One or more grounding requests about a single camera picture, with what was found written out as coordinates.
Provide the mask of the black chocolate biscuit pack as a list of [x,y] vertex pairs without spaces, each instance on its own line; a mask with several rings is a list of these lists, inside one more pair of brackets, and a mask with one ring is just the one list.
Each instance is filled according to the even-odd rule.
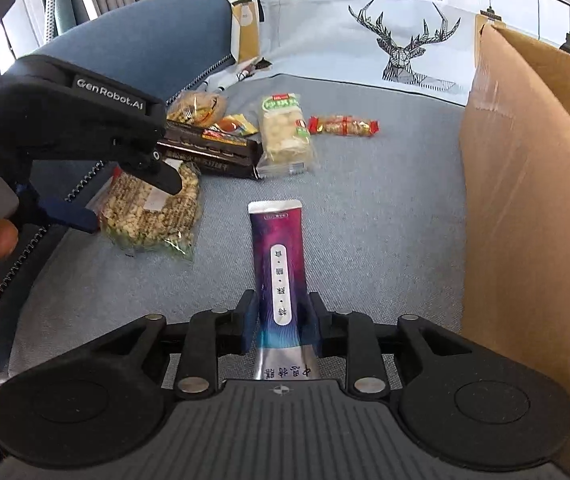
[[193,162],[202,174],[260,179],[262,145],[241,136],[168,120],[157,148],[168,158]]

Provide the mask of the round peanut brittle pack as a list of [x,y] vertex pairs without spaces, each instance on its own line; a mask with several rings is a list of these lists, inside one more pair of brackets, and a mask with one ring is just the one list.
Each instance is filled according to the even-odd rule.
[[180,173],[180,193],[170,195],[122,171],[102,196],[99,227],[127,252],[173,252],[191,260],[201,212],[200,172],[191,162],[168,164]]

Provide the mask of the purple white snack sachet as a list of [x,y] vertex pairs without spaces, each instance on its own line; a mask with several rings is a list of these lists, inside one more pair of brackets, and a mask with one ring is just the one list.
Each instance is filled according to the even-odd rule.
[[259,328],[255,376],[259,380],[320,377],[319,322],[306,277],[300,200],[248,205]]

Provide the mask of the clear bag of candies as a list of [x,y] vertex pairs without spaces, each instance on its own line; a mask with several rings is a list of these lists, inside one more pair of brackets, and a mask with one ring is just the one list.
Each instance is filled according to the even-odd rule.
[[220,93],[184,90],[169,105],[170,122],[207,128],[225,115],[227,98]]

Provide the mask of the green sachima cake pack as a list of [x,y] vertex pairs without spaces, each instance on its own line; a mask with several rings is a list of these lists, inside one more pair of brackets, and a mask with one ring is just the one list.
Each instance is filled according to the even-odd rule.
[[314,166],[315,154],[299,96],[281,93],[265,96],[259,108],[262,155],[260,179],[303,174]]

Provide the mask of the small red peanut candy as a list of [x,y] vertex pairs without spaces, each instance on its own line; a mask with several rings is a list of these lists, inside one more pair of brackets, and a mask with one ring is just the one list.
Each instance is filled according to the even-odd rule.
[[311,134],[333,136],[375,136],[379,131],[376,120],[362,119],[351,115],[312,116],[308,130]]

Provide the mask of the dark red snack stick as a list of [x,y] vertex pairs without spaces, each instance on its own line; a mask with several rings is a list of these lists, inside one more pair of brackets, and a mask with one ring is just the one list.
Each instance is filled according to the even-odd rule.
[[110,180],[109,180],[109,184],[110,184],[110,185],[113,185],[114,182],[116,182],[116,181],[119,179],[119,177],[120,177],[121,175],[122,175],[122,169],[121,169],[121,167],[120,167],[120,166],[114,167],[114,169],[111,171],[111,177],[110,177]]

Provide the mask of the yellow orange snack pack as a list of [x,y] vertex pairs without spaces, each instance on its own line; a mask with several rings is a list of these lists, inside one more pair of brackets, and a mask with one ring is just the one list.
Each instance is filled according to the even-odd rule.
[[259,133],[259,129],[243,114],[222,117],[203,132],[205,139],[231,145],[246,145],[250,136]]

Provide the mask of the cardboard box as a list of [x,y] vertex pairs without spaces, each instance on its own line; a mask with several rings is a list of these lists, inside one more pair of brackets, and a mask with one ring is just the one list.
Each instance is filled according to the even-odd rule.
[[570,394],[570,54],[484,26],[460,148],[463,335]]

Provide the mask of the deer print sofa cover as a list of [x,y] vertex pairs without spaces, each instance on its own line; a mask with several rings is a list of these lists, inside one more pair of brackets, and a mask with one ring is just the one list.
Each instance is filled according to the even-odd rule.
[[270,93],[297,94],[307,115],[354,114],[373,139],[317,136],[311,170],[262,181],[204,177],[191,260],[127,252],[67,233],[20,316],[18,374],[134,318],[185,321],[224,309],[253,284],[247,206],[302,202],[309,286],[333,308],[389,322],[403,312],[456,328],[463,288],[465,200],[459,127],[474,67],[474,25],[492,8],[549,44],[570,32],[570,0],[261,0],[270,66],[219,84],[231,112],[256,115]]

